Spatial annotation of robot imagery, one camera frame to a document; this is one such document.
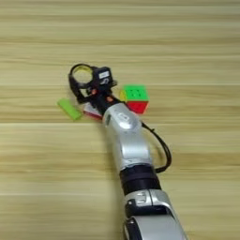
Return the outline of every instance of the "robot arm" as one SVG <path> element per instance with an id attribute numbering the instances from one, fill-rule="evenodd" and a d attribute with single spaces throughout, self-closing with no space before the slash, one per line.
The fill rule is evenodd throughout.
<path id="1" fill-rule="evenodd" d="M 167 193 L 161 190 L 139 117 L 117 103 L 104 113 L 103 124 L 125 193 L 125 238 L 187 240 Z"/>
<path id="2" fill-rule="evenodd" d="M 93 80 L 78 84 L 75 68 L 90 68 Z M 187 240 L 166 192 L 161 189 L 137 114 L 112 95 L 115 85 L 108 67 L 78 65 L 69 74 L 70 87 L 79 103 L 90 101 L 103 115 L 112 142 L 116 170 L 125 194 L 126 240 Z M 81 88 L 86 89 L 85 97 Z"/>

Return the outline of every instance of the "yellow-green block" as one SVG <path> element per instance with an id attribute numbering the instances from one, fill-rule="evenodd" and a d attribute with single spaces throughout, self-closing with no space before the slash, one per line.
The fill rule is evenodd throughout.
<path id="1" fill-rule="evenodd" d="M 68 116 L 70 116 L 73 120 L 78 120 L 82 117 L 82 113 L 72 106 L 69 99 L 62 98 L 57 102 L 58 106 L 64 110 Z"/>

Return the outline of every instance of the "silver robot arm segment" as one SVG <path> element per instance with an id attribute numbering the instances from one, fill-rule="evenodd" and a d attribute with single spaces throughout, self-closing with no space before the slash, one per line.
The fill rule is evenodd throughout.
<path id="1" fill-rule="evenodd" d="M 103 124 L 125 193 L 125 239 L 187 240 L 167 193 L 161 190 L 138 115 L 117 103 L 104 113 Z"/>

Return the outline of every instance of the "red cube face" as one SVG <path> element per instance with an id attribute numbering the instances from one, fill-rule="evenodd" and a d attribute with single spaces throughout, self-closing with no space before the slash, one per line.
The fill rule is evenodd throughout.
<path id="1" fill-rule="evenodd" d="M 137 114 L 143 114 L 147 103 L 147 101 L 129 101 L 127 105 L 133 112 Z"/>

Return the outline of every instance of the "green cube sticker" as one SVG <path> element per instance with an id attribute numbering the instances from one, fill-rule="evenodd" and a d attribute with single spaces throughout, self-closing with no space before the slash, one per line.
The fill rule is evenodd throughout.
<path id="1" fill-rule="evenodd" d="M 144 85 L 125 85 L 124 90 L 127 101 L 148 101 L 148 95 Z"/>

